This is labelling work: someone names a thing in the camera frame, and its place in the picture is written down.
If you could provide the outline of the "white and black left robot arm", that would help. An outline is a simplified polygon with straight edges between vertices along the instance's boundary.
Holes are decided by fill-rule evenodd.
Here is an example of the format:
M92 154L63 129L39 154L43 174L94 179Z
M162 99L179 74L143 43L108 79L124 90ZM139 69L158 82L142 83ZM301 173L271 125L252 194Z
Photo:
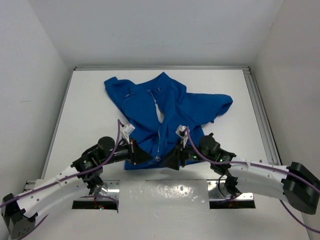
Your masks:
M103 166L121 161L145 163L152 155L142 150L135 139L116 145L113 138L102 137L80 158L56 176L24 193L9 193L2 199L1 216L13 240L29 235L54 210L68 201L91 195L103 185Z

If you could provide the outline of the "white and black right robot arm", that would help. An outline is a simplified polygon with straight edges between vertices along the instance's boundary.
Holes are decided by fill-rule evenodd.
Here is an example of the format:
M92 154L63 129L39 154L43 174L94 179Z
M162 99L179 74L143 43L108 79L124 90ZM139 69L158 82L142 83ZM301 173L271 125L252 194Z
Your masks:
M179 140L161 165L179 170L188 161L209 162L215 173L225 176L222 188L225 196L253 193L286 202L302 213L316 214L320 181L299 162L271 165L239 158L222 149L212 133L202 136L198 146L184 146Z

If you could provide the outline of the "blue zip-up jacket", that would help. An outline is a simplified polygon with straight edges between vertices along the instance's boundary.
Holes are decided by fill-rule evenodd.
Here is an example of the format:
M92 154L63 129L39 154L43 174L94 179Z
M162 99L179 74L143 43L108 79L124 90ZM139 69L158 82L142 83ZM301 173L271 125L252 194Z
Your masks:
M204 136L202 125L213 123L233 103L232 97L226 94L188 93L185 85L165 72L140 84L112 77L104 86L118 110L135 127L130 137L152 155L151 160L142 164L126 161L127 171L160 168L165 155L175 148L180 125L189 128L197 145Z

